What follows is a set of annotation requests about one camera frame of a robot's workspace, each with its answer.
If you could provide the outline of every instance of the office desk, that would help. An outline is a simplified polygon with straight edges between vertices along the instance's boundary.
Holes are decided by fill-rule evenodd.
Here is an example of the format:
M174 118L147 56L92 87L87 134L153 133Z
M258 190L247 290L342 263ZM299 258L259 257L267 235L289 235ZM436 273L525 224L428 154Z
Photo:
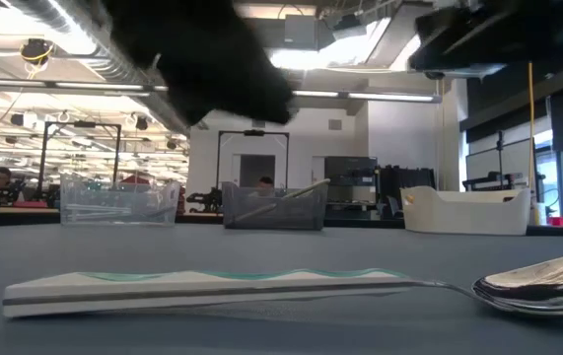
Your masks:
M563 319L516 319L445 290L41 319L1 315L6 286L72 271L382 267L467 286L562 255L563 237L0 227L0 354L563 354Z

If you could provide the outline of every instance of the spoon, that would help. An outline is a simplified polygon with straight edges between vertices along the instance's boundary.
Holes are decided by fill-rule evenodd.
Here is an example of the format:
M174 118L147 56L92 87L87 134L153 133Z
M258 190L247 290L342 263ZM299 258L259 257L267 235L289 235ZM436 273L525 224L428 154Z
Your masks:
M423 281L383 269L277 274L183 271L130 275L71 273L5 290L6 317L202 306L249 301L387 295L414 287L461 293L496 310L563 317L563 257L483 277L471 291L442 281Z

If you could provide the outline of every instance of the fluorescent light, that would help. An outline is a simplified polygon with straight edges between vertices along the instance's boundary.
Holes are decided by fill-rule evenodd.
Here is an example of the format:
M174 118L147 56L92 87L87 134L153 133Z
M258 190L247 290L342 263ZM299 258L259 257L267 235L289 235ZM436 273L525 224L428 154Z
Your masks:
M405 103L431 103L435 98L423 95L349 93L349 99L396 101Z
M395 60L389 67L392 71L406 71L408 70L408 58L419 49L421 46L421 38L415 35L397 55Z
M60 88L67 89L103 89L103 90L143 90L141 85L127 84L97 84L97 83L56 83Z
M45 87L46 85L39 81L29 81L29 80L2 80L0 79L0 86L7 85L11 87L23 86L23 87Z
M134 98L147 98L150 96L150 93L126 93L126 92L104 92L105 96L127 96L127 97L134 97Z
M294 70L312 70L327 66L327 61L315 50L274 49L270 53L270 62L277 68Z
M297 90L294 95L298 97L306 98L337 98L338 93L336 92L322 92L322 91L310 91L310 90Z
M235 10L247 19L285 19L286 15L314 16L316 6L291 6L281 4L236 4Z

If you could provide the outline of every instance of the ceiling pipe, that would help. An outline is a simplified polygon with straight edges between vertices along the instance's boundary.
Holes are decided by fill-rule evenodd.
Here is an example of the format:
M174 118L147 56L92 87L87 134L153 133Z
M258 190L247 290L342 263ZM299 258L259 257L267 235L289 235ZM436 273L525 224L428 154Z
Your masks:
M127 57L110 41L109 33L97 29L97 25L80 7L78 1L60 0L3 0L4 3L21 11L34 21L49 26L52 30L93 43L97 57L107 60L86 60L84 64L111 82L141 82L151 84L151 78L135 68ZM178 133L188 135L187 125L177 116L174 109L157 93L146 98L135 98L145 105L163 125Z

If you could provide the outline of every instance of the table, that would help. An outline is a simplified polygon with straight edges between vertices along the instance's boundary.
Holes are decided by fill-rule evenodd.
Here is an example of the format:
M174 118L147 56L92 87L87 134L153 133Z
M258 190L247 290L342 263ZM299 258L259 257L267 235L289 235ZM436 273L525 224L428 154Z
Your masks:
M561 354L563 319L516 319L445 290L5 320L6 286L73 271L272 272L383 267L466 286L563 255L563 237L0 227L0 354Z

